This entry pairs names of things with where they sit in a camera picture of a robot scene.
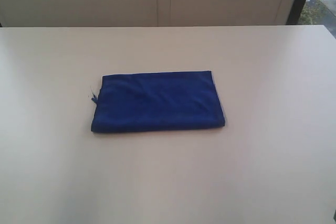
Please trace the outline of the blue towel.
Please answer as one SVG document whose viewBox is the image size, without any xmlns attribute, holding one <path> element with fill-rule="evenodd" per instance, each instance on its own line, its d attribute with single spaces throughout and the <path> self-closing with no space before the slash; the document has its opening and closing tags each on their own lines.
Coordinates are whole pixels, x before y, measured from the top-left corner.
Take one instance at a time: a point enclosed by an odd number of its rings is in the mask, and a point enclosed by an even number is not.
<svg viewBox="0 0 336 224">
<path fill-rule="evenodd" d="M 94 133 L 216 129 L 225 117 L 211 71 L 113 74 L 102 77 Z"/>
</svg>

